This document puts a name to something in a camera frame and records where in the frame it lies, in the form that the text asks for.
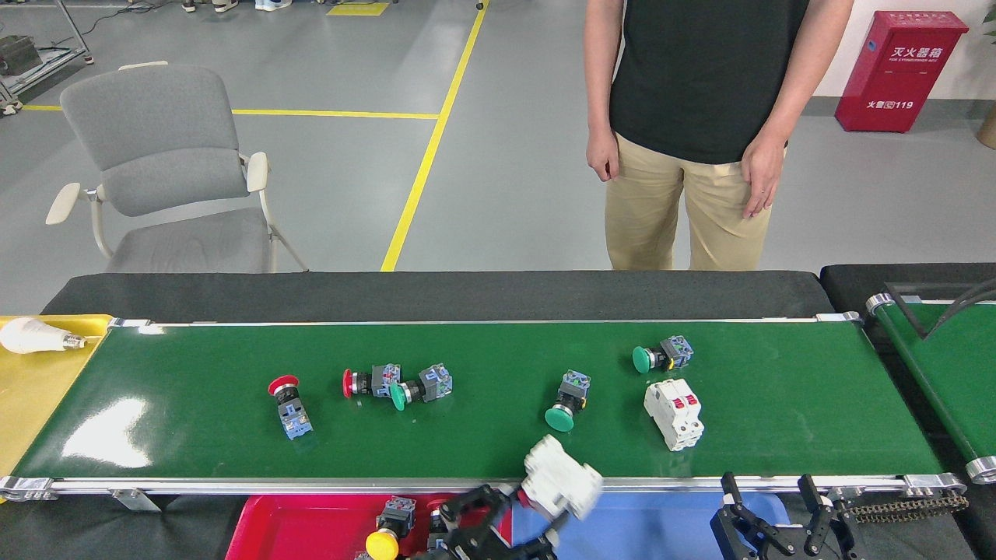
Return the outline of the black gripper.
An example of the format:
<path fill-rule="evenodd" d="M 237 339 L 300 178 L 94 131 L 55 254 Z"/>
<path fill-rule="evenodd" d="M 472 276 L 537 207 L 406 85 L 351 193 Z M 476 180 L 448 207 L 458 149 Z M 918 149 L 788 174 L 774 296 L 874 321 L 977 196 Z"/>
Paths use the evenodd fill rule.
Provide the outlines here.
<path fill-rule="evenodd" d="M 517 503 L 516 485 L 483 485 L 446 499 L 439 506 L 446 528 L 444 545 L 412 559 L 558 559 L 552 533 L 507 546 Z M 472 526 L 494 529 L 458 529 Z"/>
<path fill-rule="evenodd" d="M 818 558 L 840 510 L 839 500 L 832 501 L 819 493 L 812 476 L 803 474 L 798 481 L 799 490 L 812 514 L 806 526 L 807 537 L 801 543 L 782 541 L 777 528 L 745 506 L 732 472 L 723 474 L 720 485 L 724 492 L 723 506 L 713 515 L 709 526 L 724 559 Z"/>

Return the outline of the person's right hand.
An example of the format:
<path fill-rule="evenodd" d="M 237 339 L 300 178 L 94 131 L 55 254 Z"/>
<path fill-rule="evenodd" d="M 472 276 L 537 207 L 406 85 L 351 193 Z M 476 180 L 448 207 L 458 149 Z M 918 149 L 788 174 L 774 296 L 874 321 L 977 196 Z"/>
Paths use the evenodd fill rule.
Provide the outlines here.
<path fill-rule="evenodd" d="M 588 129 L 586 159 L 601 182 L 619 176 L 619 143 L 611 128 Z"/>

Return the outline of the person's left hand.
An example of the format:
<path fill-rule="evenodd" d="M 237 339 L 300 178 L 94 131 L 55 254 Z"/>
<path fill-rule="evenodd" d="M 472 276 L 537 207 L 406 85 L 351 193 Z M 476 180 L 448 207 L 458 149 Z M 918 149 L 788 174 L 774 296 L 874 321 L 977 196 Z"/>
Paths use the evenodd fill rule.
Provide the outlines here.
<path fill-rule="evenodd" d="M 783 135 L 762 131 L 747 146 L 741 160 L 743 180 L 750 186 L 744 219 L 754 219 L 771 209 L 783 173 L 786 143 Z"/>

